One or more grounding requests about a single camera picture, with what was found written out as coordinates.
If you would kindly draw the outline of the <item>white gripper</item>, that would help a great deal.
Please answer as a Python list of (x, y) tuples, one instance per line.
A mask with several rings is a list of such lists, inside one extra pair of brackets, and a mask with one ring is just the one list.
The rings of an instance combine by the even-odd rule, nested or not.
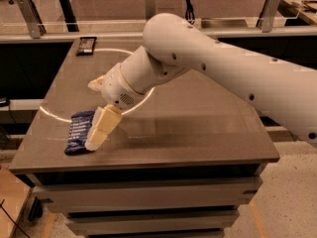
[(119, 62), (104, 76), (91, 80), (88, 87), (94, 91), (101, 91), (102, 97), (108, 103), (107, 106), (96, 109), (85, 142), (88, 151), (95, 151), (120, 123), (121, 110), (133, 108), (145, 98), (145, 95), (137, 93), (127, 83)]

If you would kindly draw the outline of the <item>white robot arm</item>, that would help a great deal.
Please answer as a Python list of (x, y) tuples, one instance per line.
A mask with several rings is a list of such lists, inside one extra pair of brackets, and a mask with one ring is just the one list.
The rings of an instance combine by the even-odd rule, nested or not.
[(148, 91), (194, 69), (210, 77), (300, 139), (317, 146), (317, 70), (218, 43), (173, 14), (148, 20), (143, 44), (89, 82), (107, 105), (93, 118), (85, 148), (97, 150), (122, 112)]

